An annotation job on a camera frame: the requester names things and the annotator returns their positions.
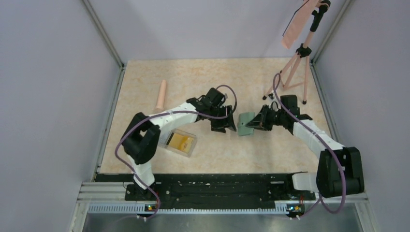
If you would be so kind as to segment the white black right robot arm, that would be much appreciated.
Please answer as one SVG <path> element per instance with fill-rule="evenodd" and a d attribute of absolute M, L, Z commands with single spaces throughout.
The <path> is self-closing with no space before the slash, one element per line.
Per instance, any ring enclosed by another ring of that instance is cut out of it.
<path fill-rule="evenodd" d="M 295 95 L 282 95 L 280 102 L 281 107 L 277 110 L 263 105 L 246 126 L 261 131 L 282 126 L 303 141 L 319 159 L 315 173 L 301 172 L 287 176 L 283 186 L 285 196 L 297 199 L 304 190 L 319 193 L 325 198 L 364 192 L 360 151 L 333 140 L 316 126 L 309 115 L 301 114 Z"/>

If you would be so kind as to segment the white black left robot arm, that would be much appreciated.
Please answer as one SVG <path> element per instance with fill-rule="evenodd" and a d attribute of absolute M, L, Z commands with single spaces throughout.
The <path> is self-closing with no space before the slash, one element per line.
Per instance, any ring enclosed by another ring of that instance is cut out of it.
<path fill-rule="evenodd" d="M 142 199 L 149 200 L 155 194 L 155 177 L 150 161 L 163 134 L 202 120 L 209 120 L 211 131 L 214 132 L 237 130 L 233 118 L 237 103 L 225 105 L 226 99 L 225 94 L 212 87 L 205 95 L 189 98 L 173 109 L 152 115 L 142 112 L 134 115 L 115 154 L 118 154 L 120 147 L 124 149 L 130 160 L 126 165 L 134 174 L 136 192 Z"/>

